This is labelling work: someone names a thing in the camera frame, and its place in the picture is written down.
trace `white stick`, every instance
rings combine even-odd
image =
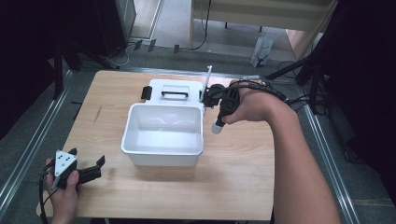
[[[207,83],[209,82],[210,73],[212,73],[212,65],[209,65],[209,66],[207,67],[207,69],[208,69],[208,71],[207,71],[207,76],[206,76],[205,84],[204,84],[204,86],[203,86],[203,88],[202,88],[202,91],[201,91],[201,98],[200,98],[200,100],[199,100],[200,103],[204,100],[204,93],[205,93],[205,90],[206,90],[206,87],[207,87]]]

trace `light wood tabletop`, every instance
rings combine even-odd
[[[120,149],[128,111],[154,78],[205,77],[115,71],[96,74],[64,145],[76,147],[78,169],[102,156],[102,177],[83,185],[79,217],[269,220],[273,207],[274,143],[265,122],[241,121],[211,132],[219,107],[204,114],[204,152],[194,167],[135,166]],[[209,86],[230,79],[212,77]],[[50,201],[46,204],[52,215]]]

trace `human hand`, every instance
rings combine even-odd
[[[53,219],[52,223],[73,223],[73,220],[77,216],[77,205],[78,205],[78,189],[76,185],[78,183],[78,171],[73,171],[67,178],[66,189],[52,190],[53,174],[47,174],[47,191],[50,196],[50,201],[53,208]]]
[[[247,85],[249,83],[233,80],[232,85]],[[279,116],[287,116],[294,113],[291,108],[264,91],[256,91],[248,88],[239,89],[240,105],[231,115],[224,116],[222,121],[233,124],[240,120],[273,122]]]

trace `forearm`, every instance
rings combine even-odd
[[[276,223],[339,223],[332,193],[290,110],[269,120],[274,134]]]

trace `person's left hand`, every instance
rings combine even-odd
[[[51,189],[53,183],[53,174],[47,174],[47,191],[49,195],[54,190]],[[76,189],[78,183],[78,171],[73,171],[67,178],[66,189],[57,189],[55,193],[50,196],[50,201],[53,208],[52,223],[73,223],[77,216],[78,205],[78,190]]]

